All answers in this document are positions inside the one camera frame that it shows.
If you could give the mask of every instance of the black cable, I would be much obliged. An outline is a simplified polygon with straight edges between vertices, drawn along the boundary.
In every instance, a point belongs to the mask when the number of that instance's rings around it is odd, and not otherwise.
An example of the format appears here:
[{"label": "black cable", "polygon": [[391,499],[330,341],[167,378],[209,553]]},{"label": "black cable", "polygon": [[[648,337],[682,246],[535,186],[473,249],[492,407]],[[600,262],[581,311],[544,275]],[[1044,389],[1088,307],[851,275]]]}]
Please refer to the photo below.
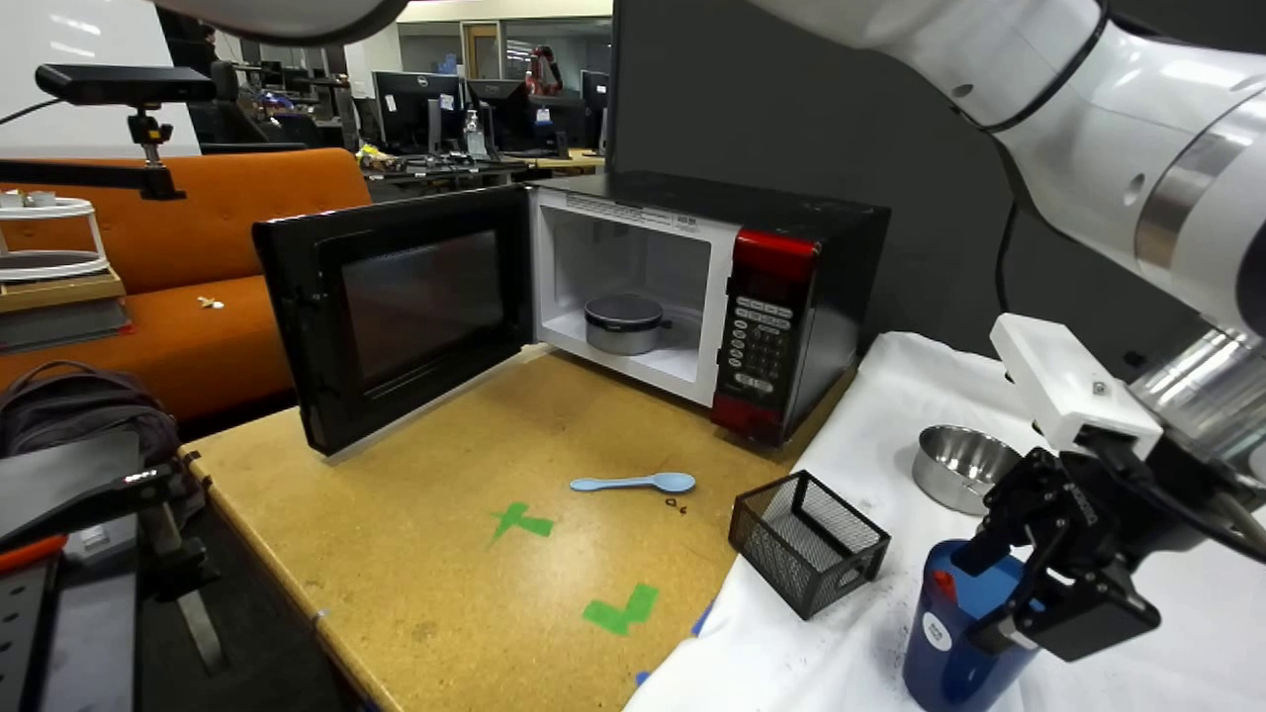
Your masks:
[{"label": "black cable", "polygon": [[1015,197],[1015,205],[1005,208],[1005,224],[1001,224],[1001,242],[996,242],[996,258],[995,258],[995,291],[996,291],[996,311],[1011,311],[1011,288],[1005,288],[1005,258],[1015,249],[1015,234],[1017,234],[1017,213],[1020,201]]},{"label": "black cable", "polygon": [[0,125],[4,125],[4,124],[15,124],[15,117],[24,117],[24,116],[48,109],[48,106],[56,106],[56,104],[64,104],[64,97],[45,97],[45,104],[32,104],[32,106],[24,106],[24,109],[0,116]]}]

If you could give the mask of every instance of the microwave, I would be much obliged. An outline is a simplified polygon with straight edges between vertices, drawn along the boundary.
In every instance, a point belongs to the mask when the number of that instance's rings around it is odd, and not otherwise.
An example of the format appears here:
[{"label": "microwave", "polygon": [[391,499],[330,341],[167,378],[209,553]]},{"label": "microwave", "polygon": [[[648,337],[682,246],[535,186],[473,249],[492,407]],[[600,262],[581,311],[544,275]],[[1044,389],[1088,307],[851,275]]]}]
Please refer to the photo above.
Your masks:
[{"label": "microwave", "polygon": [[858,361],[884,234],[875,205],[598,174],[255,224],[326,456],[531,341],[785,441]]}]

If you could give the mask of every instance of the table surface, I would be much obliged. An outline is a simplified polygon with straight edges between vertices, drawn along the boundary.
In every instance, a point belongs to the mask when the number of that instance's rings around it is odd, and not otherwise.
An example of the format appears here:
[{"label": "table surface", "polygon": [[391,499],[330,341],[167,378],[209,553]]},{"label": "table surface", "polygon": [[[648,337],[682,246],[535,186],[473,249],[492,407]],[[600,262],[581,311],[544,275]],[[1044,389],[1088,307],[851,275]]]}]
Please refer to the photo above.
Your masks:
[{"label": "table surface", "polygon": [[[809,432],[756,456],[682,399],[535,346],[335,457],[296,411],[189,451],[376,702],[620,708],[717,598],[738,494],[780,480]],[[636,470],[702,488],[565,488]]]}]

